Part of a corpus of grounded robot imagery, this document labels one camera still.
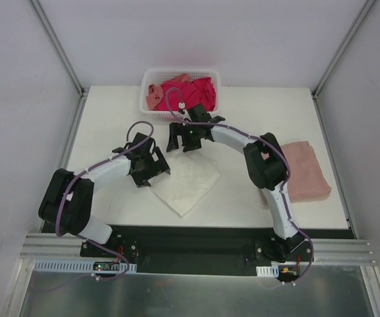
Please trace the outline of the cream white t shirt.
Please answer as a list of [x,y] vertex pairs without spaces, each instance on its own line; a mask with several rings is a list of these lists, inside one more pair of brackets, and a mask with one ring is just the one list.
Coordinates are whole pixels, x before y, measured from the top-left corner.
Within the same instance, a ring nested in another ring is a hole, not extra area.
[[155,177],[150,189],[184,217],[213,189],[220,179],[220,171],[199,153],[174,151],[166,155],[166,160],[170,171]]

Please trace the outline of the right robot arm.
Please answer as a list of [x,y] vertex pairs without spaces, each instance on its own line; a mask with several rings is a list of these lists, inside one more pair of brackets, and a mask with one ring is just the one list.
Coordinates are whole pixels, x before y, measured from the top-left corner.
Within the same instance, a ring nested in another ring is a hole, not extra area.
[[179,148],[184,152],[201,148],[203,139],[226,145],[244,156],[252,183],[263,192],[272,215],[274,238],[262,247],[263,255],[284,263],[298,255],[307,239],[296,224],[290,205],[288,182],[291,170],[276,137],[271,133],[251,135],[230,124],[220,116],[212,117],[202,104],[185,109],[178,104],[178,112],[171,112],[177,120],[170,124],[167,152]]

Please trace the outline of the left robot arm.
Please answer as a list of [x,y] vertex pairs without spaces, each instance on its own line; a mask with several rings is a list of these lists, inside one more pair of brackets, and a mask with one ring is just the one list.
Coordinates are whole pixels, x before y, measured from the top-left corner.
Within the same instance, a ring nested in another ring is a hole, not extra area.
[[153,138],[136,133],[131,142],[114,149],[108,158],[80,172],[60,168],[53,173],[44,194],[38,216],[55,227],[55,233],[79,236],[95,242],[105,257],[120,249],[119,234],[111,226],[91,215],[94,194],[112,182],[131,177],[138,188],[150,186],[150,180],[170,167]]

